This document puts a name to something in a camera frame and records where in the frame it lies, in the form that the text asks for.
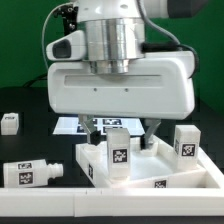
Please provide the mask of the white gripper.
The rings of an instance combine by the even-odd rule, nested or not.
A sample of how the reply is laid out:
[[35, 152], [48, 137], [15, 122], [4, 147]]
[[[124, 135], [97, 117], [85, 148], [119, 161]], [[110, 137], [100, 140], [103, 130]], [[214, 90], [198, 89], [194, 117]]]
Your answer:
[[141, 149], [148, 150], [160, 119], [184, 119], [193, 111], [193, 71], [189, 51], [148, 53], [125, 74], [93, 74], [86, 62], [54, 63], [48, 71], [49, 104], [57, 113], [79, 114], [87, 143], [95, 146], [101, 132], [92, 115], [151, 118], [144, 120], [140, 137]]

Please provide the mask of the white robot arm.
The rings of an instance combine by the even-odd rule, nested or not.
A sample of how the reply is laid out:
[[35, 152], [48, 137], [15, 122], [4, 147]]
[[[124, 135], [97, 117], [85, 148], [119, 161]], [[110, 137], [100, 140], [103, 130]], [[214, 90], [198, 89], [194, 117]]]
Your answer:
[[156, 18], [188, 18], [209, 0], [70, 0], [75, 26], [46, 54], [51, 108], [76, 114], [97, 145], [94, 116], [146, 118], [148, 140], [163, 119], [184, 119], [194, 109], [197, 53], [175, 36], [149, 43]]

